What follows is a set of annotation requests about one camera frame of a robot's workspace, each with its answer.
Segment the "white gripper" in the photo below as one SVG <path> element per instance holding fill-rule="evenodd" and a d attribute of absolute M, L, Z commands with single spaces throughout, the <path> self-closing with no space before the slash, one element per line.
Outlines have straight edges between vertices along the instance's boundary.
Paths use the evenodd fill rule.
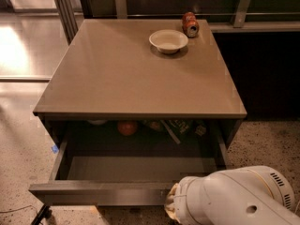
<path fill-rule="evenodd" d="M 203 179 L 188 176 L 172 186 L 167 194 L 164 210 L 171 219 L 177 219 L 181 225 L 208 225 L 202 198 Z"/>

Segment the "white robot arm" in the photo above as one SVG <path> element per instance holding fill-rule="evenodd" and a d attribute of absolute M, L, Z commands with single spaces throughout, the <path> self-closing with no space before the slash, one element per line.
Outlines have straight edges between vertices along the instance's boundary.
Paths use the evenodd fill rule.
<path fill-rule="evenodd" d="M 267 166 L 185 177 L 164 208 L 180 225 L 300 225 L 292 186 Z"/>

